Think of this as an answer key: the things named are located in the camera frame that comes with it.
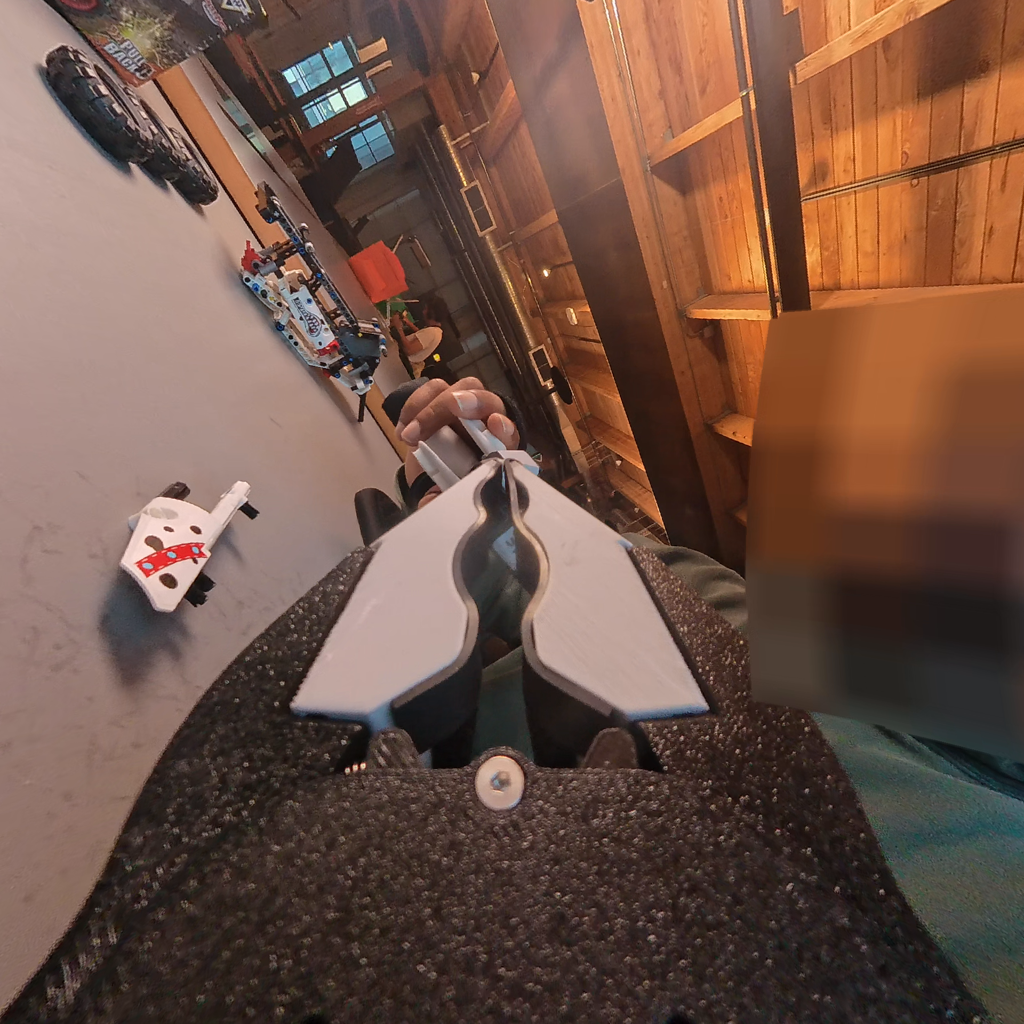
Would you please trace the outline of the person's right hand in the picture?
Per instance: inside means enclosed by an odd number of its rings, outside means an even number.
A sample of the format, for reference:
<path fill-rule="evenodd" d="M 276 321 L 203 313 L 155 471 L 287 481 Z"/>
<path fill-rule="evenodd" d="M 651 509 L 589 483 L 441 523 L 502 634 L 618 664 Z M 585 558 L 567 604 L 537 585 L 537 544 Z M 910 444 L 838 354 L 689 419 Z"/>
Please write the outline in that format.
<path fill-rule="evenodd" d="M 409 447 L 431 438 L 442 426 L 457 427 L 460 419 L 479 420 L 507 449 L 521 446 L 518 407 L 512 399 L 486 390 L 476 377 L 453 385 L 442 379 L 407 381 L 385 398 L 383 407 Z"/>

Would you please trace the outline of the orange crate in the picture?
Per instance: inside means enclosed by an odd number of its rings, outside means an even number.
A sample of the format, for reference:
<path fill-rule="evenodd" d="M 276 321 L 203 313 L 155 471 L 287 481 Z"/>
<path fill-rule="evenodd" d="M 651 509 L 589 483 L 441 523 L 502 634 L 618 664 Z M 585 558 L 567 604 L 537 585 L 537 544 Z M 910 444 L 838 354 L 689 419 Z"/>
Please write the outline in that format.
<path fill-rule="evenodd" d="M 403 264 L 382 241 L 349 257 L 348 265 L 374 304 L 399 297 L 407 289 Z"/>

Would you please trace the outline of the white spotted toy panel assembly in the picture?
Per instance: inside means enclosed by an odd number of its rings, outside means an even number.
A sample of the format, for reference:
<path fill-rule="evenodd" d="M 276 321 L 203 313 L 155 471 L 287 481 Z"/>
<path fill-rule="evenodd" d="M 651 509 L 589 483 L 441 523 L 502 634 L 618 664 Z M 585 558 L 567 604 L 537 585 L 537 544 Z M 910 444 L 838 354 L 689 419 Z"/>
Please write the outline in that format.
<path fill-rule="evenodd" d="M 182 600 L 206 602 L 214 582 L 203 570 L 225 530 L 207 511 L 184 501 L 153 498 L 129 521 L 131 537 L 120 565 L 142 587 L 150 605 L 173 611 Z"/>

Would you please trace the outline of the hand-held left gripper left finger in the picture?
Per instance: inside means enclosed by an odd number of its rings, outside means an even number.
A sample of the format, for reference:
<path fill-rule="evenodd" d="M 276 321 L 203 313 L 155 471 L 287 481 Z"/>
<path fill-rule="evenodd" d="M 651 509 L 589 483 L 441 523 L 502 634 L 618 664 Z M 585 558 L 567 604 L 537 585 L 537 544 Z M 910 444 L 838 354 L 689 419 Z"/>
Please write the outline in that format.
<path fill-rule="evenodd" d="M 500 466 L 480 466 L 372 545 L 352 596 L 291 702 L 380 731 L 460 670 L 479 612 L 462 558 L 487 519 L 481 492 Z"/>

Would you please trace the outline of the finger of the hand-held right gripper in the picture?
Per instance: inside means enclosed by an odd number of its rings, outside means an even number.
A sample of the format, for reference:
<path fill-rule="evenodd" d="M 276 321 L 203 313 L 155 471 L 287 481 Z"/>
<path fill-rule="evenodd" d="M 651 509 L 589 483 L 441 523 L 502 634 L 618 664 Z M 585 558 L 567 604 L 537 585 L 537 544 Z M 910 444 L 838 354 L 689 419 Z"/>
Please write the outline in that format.
<path fill-rule="evenodd" d="M 427 441 L 420 441 L 413 456 L 441 490 L 466 476 L 466 443 L 450 426 L 442 426 Z"/>
<path fill-rule="evenodd" d="M 488 458 L 492 454 L 497 454 L 505 458 L 511 451 L 504 442 L 493 435 L 485 423 L 478 419 L 459 418 L 458 423 L 466 431 L 472 442 L 479 449 L 481 458 Z"/>

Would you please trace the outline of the printed toy set box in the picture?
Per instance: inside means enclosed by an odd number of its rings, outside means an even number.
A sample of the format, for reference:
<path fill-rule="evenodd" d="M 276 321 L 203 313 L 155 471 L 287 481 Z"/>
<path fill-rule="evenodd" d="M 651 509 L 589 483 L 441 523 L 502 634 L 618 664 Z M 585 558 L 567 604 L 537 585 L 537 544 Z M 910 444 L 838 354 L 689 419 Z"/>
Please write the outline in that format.
<path fill-rule="evenodd" d="M 266 26 L 259 1 L 51 1 L 132 85 L 150 81 L 225 36 Z"/>

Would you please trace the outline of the black toy tyre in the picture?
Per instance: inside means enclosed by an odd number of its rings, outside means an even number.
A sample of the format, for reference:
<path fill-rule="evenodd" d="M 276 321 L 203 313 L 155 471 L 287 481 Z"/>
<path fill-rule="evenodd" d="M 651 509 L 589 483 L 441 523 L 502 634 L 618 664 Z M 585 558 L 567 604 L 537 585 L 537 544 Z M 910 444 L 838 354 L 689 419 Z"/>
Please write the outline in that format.
<path fill-rule="evenodd" d="M 187 141 L 182 140 L 176 129 L 166 126 L 156 116 L 150 121 L 154 133 L 151 154 L 139 166 L 151 176 L 170 183 L 183 180 L 193 162 Z"/>
<path fill-rule="evenodd" d="M 109 155 L 143 164 L 154 154 L 156 136 L 148 116 L 84 52 L 69 45 L 51 49 L 45 75 L 63 106 Z"/>
<path fill-rule="evenodd" d="M 182 163 L 173 180 L 173 186 L 196 206 L 213 204 L 219 196 L 216 180 L 209 173 L 191 141 L 180 134 L 175 134 L 174 137 L 181 153 Z"/>

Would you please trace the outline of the partly built toy vehicle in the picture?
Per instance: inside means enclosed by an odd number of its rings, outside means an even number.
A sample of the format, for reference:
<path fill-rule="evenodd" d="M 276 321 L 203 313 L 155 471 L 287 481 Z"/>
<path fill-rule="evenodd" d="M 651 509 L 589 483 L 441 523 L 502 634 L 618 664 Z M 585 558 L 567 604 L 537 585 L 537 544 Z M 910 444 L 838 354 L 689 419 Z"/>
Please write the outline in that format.
<path fill-rule="evenodd" d="M 379 323 L 352 313 L 319 262 L 308 226 L 291 219 L 268 183 L 256 198 L 260 216 L 278 223 L 287 240 L 261 250 L 248 243 L 239 276 L 304 362 L 364 398 L 387 352 Z"/>

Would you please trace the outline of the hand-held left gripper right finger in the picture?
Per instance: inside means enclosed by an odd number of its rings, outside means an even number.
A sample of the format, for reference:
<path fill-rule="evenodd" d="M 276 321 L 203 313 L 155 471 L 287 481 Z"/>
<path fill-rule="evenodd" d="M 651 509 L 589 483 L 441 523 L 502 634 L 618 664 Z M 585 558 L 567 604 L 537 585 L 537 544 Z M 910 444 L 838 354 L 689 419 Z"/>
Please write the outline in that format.
<path fill-rule="evenodd" d="M 630 544 L 539 480 L 506 466 L 515 528 L 539 573 L 521 637 L 543 679 L 629 721 L 703 714 L 698 681 L 630 557 Z"/>

